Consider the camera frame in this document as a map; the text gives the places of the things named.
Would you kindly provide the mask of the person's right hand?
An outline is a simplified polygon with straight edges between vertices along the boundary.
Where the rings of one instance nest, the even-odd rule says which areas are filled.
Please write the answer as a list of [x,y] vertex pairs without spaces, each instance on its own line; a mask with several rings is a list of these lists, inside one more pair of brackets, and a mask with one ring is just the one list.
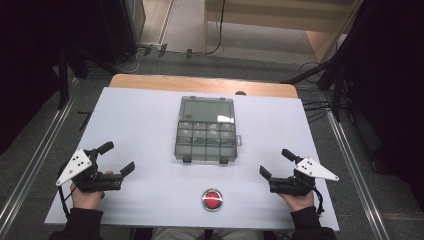
[[312,191],[305,196],[292,196],[283,193],[279,193],[279,196],[286,202],[292,212],[314,206],[314,194]]

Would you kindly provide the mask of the black tripod stand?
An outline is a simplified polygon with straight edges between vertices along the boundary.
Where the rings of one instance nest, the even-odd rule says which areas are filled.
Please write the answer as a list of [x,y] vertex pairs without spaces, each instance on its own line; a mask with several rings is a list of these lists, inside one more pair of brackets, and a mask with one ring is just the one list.
[[331,111],[337,121],[340,121],[341,96],[343,89],[344,68],[342,66],[342,54],[335,53],[329,60],[318,64],[316,67],[292,78],[282,80],[280,84],[297,84],[319,72],[323,72],[322,77],[318,81],[319,90],[328,90],[331,85],[334,85],[333,101]]

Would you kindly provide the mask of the dark cabinet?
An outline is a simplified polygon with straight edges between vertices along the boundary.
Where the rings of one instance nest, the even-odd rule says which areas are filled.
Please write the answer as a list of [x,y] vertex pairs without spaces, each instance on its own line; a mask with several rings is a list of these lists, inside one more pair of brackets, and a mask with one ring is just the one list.
[[99,0],[106,23],[107,59],[117,64],[135,54],[146,21],[143,0]]

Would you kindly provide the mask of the person's left hand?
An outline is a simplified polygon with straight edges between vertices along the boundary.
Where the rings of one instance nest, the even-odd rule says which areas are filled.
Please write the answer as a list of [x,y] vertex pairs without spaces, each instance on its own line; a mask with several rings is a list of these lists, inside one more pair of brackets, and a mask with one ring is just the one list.
[[96,210],[100,206],[103,192],[81,192],[78,187],[72,183],[70,190],[74,208]]

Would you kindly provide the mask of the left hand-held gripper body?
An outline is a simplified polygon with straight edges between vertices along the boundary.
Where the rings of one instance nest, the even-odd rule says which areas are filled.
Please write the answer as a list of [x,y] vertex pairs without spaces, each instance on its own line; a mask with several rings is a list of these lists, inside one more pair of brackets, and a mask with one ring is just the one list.
[[60,171],[56,186],[61,187],[71,180],[81,192],[102,192],[120,190],[123,182],[121,174],[104,174],[98,170],[97,157],[108,152],[109,148],[92,150],[77,149]]

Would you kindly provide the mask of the light wooden shelf unit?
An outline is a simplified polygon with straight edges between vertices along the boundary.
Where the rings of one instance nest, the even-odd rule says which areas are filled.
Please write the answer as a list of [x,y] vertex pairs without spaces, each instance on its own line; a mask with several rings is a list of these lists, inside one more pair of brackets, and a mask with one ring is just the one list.
[[342,34],[347,34],[363,0],[203,0],[203,51],[207,44],[207,23],[220,21],[304,30],[319,63],[330,58]]

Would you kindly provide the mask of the black curtain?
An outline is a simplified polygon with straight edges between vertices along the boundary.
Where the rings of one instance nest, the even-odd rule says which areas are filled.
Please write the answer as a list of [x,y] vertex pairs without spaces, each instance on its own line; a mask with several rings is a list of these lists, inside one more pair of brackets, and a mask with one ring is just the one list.
[[372,153],[424,211],[424,0],[363,0],[345,43],[348,96],[381,141]]
[[93,0],[0,0],[0,155],[60,89],[59,51],[78,77],[88,75],[72,24]]

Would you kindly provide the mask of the red round push button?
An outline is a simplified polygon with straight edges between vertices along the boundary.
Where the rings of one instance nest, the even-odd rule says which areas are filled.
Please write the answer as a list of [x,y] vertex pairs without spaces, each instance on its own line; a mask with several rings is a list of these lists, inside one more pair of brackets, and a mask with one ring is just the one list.
[[217,189],[206,190],[201,198],[202,205],[207,211],[217,211],[223,204],[223,196]]

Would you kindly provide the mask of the metal floor rail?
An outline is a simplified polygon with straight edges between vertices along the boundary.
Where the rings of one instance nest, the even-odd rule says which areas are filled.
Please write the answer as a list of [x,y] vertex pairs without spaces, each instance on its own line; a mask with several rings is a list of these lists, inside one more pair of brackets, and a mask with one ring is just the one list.
[[4,206],[0,210],[0,239],[3,239],[11,227],[16,215],[19,212],[36,176],[38,175],[47,154],[50,151],[60,129],[66,120],[70,109],[74,104],[74,97],[71,97],[64,106],[57,110],[53,120],[41,142],[38,144],[31,160],[29,161],[25,171],[22,173],[16,187],[11,195],[7,198]]
[[392,240],[384,224],[382,215],[361,173],[342,124],[336,120],[332,112],[328,113],[328,119],[375,240]]

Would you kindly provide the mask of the person's legs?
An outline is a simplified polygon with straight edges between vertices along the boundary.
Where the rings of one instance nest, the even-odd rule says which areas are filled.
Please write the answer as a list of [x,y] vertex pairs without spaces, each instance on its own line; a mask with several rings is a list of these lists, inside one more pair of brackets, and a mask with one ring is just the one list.
[[215,229],[208,233],[200,228],[155,228],[151,240],[264,240],[264,233],[237,229]]

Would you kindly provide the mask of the clear grey plastic organizer box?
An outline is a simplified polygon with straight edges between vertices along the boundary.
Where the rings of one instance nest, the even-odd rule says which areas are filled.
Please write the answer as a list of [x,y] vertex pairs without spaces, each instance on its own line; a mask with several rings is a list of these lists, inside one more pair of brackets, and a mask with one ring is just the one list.
[[237,158],[237,147],[232,99],[182,97],[174,150],[177,159],[228,164]]

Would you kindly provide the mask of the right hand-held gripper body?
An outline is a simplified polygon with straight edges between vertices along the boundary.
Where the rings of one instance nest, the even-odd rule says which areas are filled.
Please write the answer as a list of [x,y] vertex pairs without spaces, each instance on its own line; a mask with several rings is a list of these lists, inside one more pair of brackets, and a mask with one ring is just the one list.
[[292,196],[306,196],[315,187],[315,179],[338,181],[339,177],[312,158],[290,156],[295,163],[293,175],[287,178],[276,178],[268,174],[271,193],[282,193]]

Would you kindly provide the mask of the black metal stand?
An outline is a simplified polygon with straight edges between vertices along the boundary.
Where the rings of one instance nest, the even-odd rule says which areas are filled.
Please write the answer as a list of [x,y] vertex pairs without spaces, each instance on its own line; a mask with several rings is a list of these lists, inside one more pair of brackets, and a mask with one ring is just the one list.
[[69,99],[69,90],[68,90],[68,68],[66,60],[66,50],[62,48],[59,51],[59,81],[60,81],[60,100],[58,109],[61,110],[66,105]]

